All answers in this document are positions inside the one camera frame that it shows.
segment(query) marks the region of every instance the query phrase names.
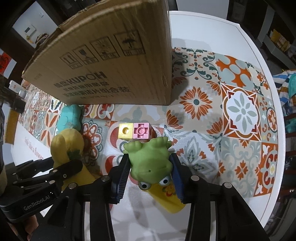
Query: tile pattern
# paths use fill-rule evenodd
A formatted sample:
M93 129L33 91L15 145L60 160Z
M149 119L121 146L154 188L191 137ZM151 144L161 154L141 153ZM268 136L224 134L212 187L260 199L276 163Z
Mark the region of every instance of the tile pattern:
M208 182L231 182L243 197L272 191L277 122L269 85L250 63L199 49L174 48L169 106L84 106L83 162L96 177L118 165L121 122L149 122L180 162ZM63 103L31 87L19 122L50 146Z

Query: yellow toy block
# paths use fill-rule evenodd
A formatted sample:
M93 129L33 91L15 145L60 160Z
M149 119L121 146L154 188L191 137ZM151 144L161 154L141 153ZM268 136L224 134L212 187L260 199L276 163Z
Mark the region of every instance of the yellow toy block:
M121 123L118 130L119 139L132 139L133 138L133 123Z

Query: metal screw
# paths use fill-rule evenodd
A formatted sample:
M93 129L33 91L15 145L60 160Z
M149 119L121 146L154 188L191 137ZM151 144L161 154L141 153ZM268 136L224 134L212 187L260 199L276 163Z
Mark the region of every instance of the metal screw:
M226 187L226 188L232 188L232 184L231 183L224 183L224 187Z
M76 183L70 183L68 186L70 189L74 189L75 187L77 187Z
M109 179L110 179L110 177L109 177L108 175L104 175L104 176L101 177L101 180L102 180L103 182L106 182L106 181L108 181Z
M200 179L200 177L197 176L197 175L192 175L192 176L191 176L191 180L192 180L192 181L197 182L199 179Z

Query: toy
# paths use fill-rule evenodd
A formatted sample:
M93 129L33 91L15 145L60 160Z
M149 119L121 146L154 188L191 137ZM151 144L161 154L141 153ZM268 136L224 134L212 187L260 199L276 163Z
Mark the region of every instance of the toy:
M61 111L61 116L57 121L58 133L64 129L73 128L77 131L81 130L80 123L81 108L79 105L66 105Z
M121 123L119 124L118 138L126 141L148 142L155 138L155 130L149 123Z
M132 141L123 145L123 153L128 153L132 165L131 176L138 181L142 190L149 189L154 183L161 186L169 184L173 169L168 159L171 145L167 137L153 138L146 143Z
M54 161L53 168L69 162L74 159L80 159L84 148L84 140L82 135L75 129L64 129L60 134L56 135L50 145L50 153ZM81 172L64 180L62 190L70 183L80 185L90 184L95 181L95 178L87 170L85 165Z

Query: cardboard box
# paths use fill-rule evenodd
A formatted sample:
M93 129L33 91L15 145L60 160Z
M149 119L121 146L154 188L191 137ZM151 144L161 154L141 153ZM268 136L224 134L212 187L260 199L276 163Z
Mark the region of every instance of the cardboard box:
M61 24L22 77L66 104L167 105L168 13L165 0L96 3Z

